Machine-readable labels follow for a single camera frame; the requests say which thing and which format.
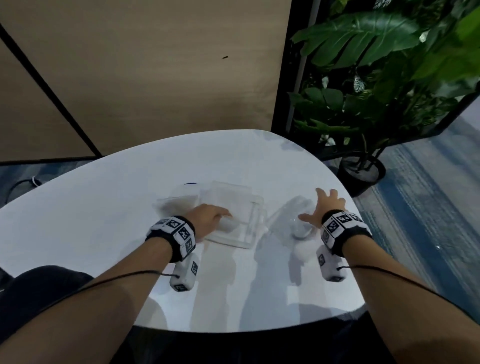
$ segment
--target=floor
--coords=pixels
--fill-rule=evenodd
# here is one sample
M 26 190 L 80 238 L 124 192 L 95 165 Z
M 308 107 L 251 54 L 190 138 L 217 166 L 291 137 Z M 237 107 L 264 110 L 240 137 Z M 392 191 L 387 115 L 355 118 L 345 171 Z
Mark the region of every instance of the floor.
M 375 240 L 478 322 L 479 151 L 480 131 L 460 117 L 437 137 L 386 149 L 386 177 L 355 199 Z M 85 163 L 0 167 L 0 207 L 16 181 L 49 181 Z M 10 200 L 30 188 L 19 186 Z

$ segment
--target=hand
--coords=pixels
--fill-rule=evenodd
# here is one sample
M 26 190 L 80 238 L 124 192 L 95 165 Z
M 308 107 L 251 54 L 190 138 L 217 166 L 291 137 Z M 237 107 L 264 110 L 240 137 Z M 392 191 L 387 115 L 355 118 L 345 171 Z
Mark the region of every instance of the hand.
M 218 226 L 222 216 L 232 216 L 223 207 L 201 204 L 183 215 L 195 227 L 195 238 L 202 239 Z
M 317 191 L 317 207 L 313 215 L 309 214 L 300 214 L 299 219 L 305 222 L 309 222 L 313 226 L 318 228 L 322 227 L 322 218 L 325 213 L 330 210 L 344 210 L 345 211 L 345 199 L 338 198 L 338 191 L 331 189 L 330 196 L 327 196 L 324 190 L 321 188 L 316 188 Z

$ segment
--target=black cable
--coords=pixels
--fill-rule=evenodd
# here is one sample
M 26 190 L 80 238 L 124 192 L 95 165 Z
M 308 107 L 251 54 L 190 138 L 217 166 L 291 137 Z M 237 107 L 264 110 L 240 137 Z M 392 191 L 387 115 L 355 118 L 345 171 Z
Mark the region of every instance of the black cable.
M 37 188 L 37 187 L 42 185 L 42 182 L 38 178 L 36 178 L 36 176 L 14 183 L 13 186 L 10 187 L 10 189 L 7 192 L 7 197 L 5 198 L 5 205 L 8 203 L 8 199 L 10 198 L 10 195 L 12 194 L 15 187 L 17 187 L 19 184 L 22 184 L 24 182 L 30 182 L 30 184 L 33 186 L 33 188 Z
M 460 307 L 459 305 L 457 305 L 456 303 L 453 303 L 452 301 L 450 301 L 448 298 L 446 297 L 443 297 L 441 294 L 435 292 L 434 290 L 424 286 L 423 284 L 420 284 L 416 281 L 414 281 L 413 279 L 410 279 L 410 278 L 407 278 L 407 277 L 404 277 L 400 274 L 397 274 L 397 273 L 394 273 L 394 272 L 391 272 L 389 270 L 386 270 L 386 269 L 383 269 L 383 268 L 380 268 L 380 267 L 375 267 L 375 266 L 364 266 L 364 265 L 355 265 L 355 266 L 341 266 L 341 267 L 338 267 L 337 270 L 340 270 L 342 268 L 349 268 L 349 269 L 355 269 L 355 268 L 360 268 L 360 269 L 371 269 L 371 270 L 377 270 L 379 272 L 383 272 L 383 273 L 387 273 L 387 274 L 390 274 L 394 277 L 397 277 L 397 278 L 400 278 L 408 283 L 411 283 L 417 287 L 420 287 L 420 288 L 423 288 L 424 290 L 430 292 L 430 293 L 433 293 L 435 296 L 438 296 L 440 298 L 442 298 L 443 300 L 447 301 L 448 303 L 452 304 L 453 306 L 455 306 L 456 308 L 458 308 L 460 311 L 462 311 L 464 314 L 466 314 L 468 317 L 470 317 L 473 321 L 475 321 L 475 319 L 470 316 L 470 314 L 465 311 L 462 307 Z
M 176 274 L 164 274 L 162 272 L 159 272 L 158 270 L 137 270 L 136 272 L 132 272 L 132 273 L 126 273 L 126 274 L 122 274 L 120 276 L 116 276 L 116 277 L 112 277 L 112 278 L 109 278 L 109 279 L 104 279 L 104 280 L 101 280 L 99 282 L 96 282 L 90 286 L 87 286 L 87 287 L 82 287 L 78 290 L 76 290 L 75 292 L 71 292 L 69 294 L 67 294 L 66 296 L 63 296 L 62 298 L 59 298 L 58 300 L 56 300 L 55 302 L 49 304 L 48 306 L 45 306 L 44 308 L 42 308 L 36 316 L 38 316 L 39 314 L 45 312 L 46 310 L 48 310 L 49 308 L 52 308 L 53 306 L 55 306 L 56 304 L 59 304 L 60 302 L 66 300 L 67 298 L 70 298 L 80 292 L 84 292 L 86 290 L 89 290 L 93 287 L 96 287 L 96 286 L 99 286 L 100 284 L 104 284 L 104 283 L 109 283 L 109 282 L 112 282 L 114 280 L 117 280 L 117 279 L 120 279 L 120 278 L 125 278 L 125 277 L 129 277 L 129 276 L 136 276 L 136 275 L 139 275 L 139 274 L 157 274 L 159 276 L 168 276 L 168 277 L 177 277 L 177 278 L 180 278 L 180 276 L 176 275 Z

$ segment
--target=black plant pot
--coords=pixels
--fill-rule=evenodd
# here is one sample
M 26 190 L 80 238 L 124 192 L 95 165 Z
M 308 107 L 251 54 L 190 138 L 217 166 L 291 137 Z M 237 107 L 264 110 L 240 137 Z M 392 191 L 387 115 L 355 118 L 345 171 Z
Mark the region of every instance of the black plant pot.
M 358 170 L 358 161 L 363 158 L 365 153 L 362 152 L 353 152 L 343 157 L 336 175 L 352 197 L 360 196 L 385 177 L 385 166 L 372 155 L 367 156 L 363 168 Z

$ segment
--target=white table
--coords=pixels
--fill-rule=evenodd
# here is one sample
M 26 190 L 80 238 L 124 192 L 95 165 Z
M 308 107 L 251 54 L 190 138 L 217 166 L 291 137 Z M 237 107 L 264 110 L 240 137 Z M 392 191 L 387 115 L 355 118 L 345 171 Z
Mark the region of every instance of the white table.
M 97 276 L 142 243 L 157 221 L 154 202 L 189 182 L 251 186 L 270 217 L 315 187 L 345 188 L 298 145 L 258 130 L 176 136 L 91 162 L 0 209 L 0 267 L 14 277 L 42 265 Z M 351 272 L 326 282 L 314 251 L 319 238 L 295 249 L 266 232 L 251 250 L 200 244 L 195 287 L 174 292 L 160 277 L 136 324 L 193 332 L 282 328 L 353 311 L 364 304 Z M 165 272 L 173 269 L 167 266 Z

